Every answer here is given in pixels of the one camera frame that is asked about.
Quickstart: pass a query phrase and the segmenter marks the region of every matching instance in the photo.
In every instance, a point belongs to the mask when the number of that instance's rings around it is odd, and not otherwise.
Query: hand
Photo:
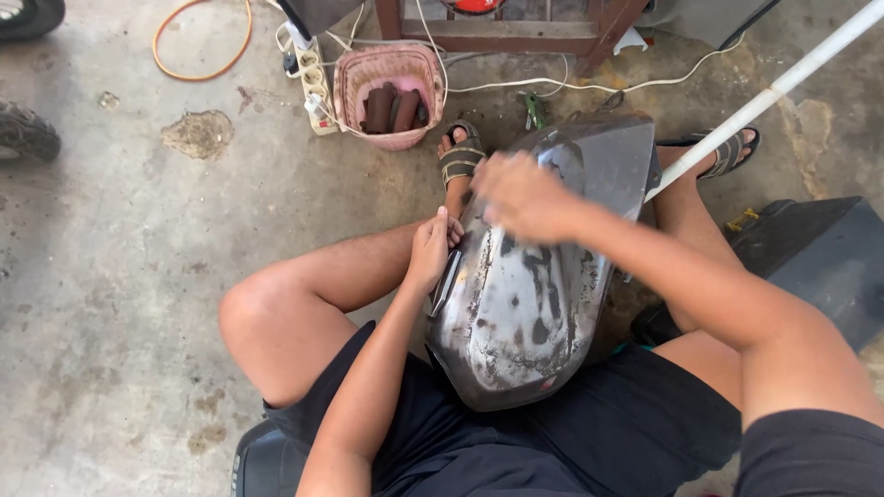
[[[480,163],[471,186],[488,202],[485,221],[519,241],[552,244],[573,236],[568,219],[583,200],[524,150]]]
[[[411,244],[411,264],[403,286],[428,294],[436,286],[448,260],[448,249],[461,240],[461,222],[448,216],[445,206],[436,217],[418,226]]]

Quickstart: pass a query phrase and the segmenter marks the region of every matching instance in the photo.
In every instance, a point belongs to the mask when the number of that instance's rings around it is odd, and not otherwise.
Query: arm
[[[408,337],[423,300],[445,269],[447,210],[417,228],[399,292],[356,356],[319,426],[298,497],[371,494],[371,462],[396,410]],[[462,228],[453,223],[454,232]]]
[[[520,152],[479,168],[486,217],[519,239],[572,241],[610,257],[740,353],[743,429],[786,409],[827,409],[884,425],[869,378],[834,325],[764,280],[626,221],[566,190]]]

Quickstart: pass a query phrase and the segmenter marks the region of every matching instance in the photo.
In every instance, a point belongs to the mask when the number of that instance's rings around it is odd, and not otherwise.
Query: concrete floor
[[[228,74],[163,76],[150,38],[178,3],[70,2],[54,34],[0,50],[0,94],[65,138],[54,164],[12,164],[0,176],[2,495],[225,494],[237,440],[261,417],[217,335],[225,290],[272,261],[417,219],[443,198],[440,129],[397,153],[312,134],[301,84],[283,76],[272,40],[282,16],[264,2],[253,2],[252,43]],[[660,137],[715,126],[864,3],[784,2],[692,79],[634,92],[629,104],[658,120]],[[164,58],[209,72],[244,27],[241,1],[200,4],[170,27]],[[766,143],[754,164],[703,185],[716,220],[775,199],[840,195],[865,195],[884,214],[882,34],[865,34],[758,119]],[[657,34],[654,47],[624,50],[595,81],[680,77],[707,51]],[[457,63],[450,77],[463,88],[562,72],[559,56],[489,56]],[[563,90],[550,98],[551,121],[605,99]],[[215,111],[204,124],[223,138],[190,150],[206,158],[164,144],[165,126],[203,111]],[[451,95],[446,120],[460,114],[491,147],[523,133],[513,91]],[[628,322],[640,291],[618,288],[608,322]],[[863,358],[884,396],[884,340]]]

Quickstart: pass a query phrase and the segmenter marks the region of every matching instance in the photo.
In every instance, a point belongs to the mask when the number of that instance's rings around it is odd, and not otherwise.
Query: orange cable
[[[154,61],[156,61],[156,65],[159,66],[161,71],[172,76],[172,78],[175,78],[176,80],[208,81],[208,80],[211,80],[211,79],[214,79],[214,78],[220,76],[221,74],[226,73],[227,71],[230,70],[231,67],[233,67],[234,64],[236,64],[236,61],[240,60],[240,57],[242,57],[243,52],[246,51],[246,47],[248,46],[248,42],[252,38],[252,6],[249,5],[248,0],[246,0],[246,13],[248,14],[248,30],[246,31],[246,39],[242,42],[242,46],[240,47],[240,51],[238,51],[236,53],[236,56],[233,57],[233,60],[228,62],[227,65],[222,67],[219,71],[209,74],[207,76],[182,76],[181,74],[173,73],[172,71],[167,69],[166,66],[163,65],[163,62],[160,61],[160,56],[156,52],[156,44],[157,44],[157,42],[159,42],[160,34],[163,33],[163,30],[165,29],[166,25],[168,25],[172,19],[175,19],[175,16],[180,14],[187,7],[190,7],[191,5],[199,4],[199,3],[205,2],[205,1],[206,0],[191,0],[190,2],[187,2],[186,4],[181,5],[179,8],[175,9],[175,11],[172,14],[170,14],[169,17],[167,17],[163,21],[162,24],[160,24],[160,27],[156,29],[156,33],[154,34],[154,42],[153,42]]]

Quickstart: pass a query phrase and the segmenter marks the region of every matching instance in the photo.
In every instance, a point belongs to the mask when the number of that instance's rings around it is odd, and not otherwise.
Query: sandal
[[[454,130],[463,128],[467,132],[467,138],[460,143],[454,142]],[[439,158],[439,164],[442,166],[442,180],[445,182],[445,191],[448,191],[448,182],[454,178],[461,176],[473,177],[476,172],[476,165],[479,161],[486,158],[482,147],[482,140],[479,138],[479,132],[476,127],[458,119],[448,125],[445,131],[448,139],[451,140],[452,147]]]
[[[755,132],[755,138],[749,143],[743,141],[743,130],[750,129]],[[660,147],[691,147],[700,143],[713,130],[707,130],[703,133],[692,133],[682,138],[673,140],[660,140],[657,145]],[[697,176],[697,179],[714,178],[734,171],[736,168],[749,162],[749,159],[755,153],[758,145],[761,144],[761,132],[754,125],[748,125],[740,130],[739,133],[728,138],[724,143],[715,149],[715,164],[706,170],[703,174]],[[750,152],[740,160],[740,150],[748,148]]]

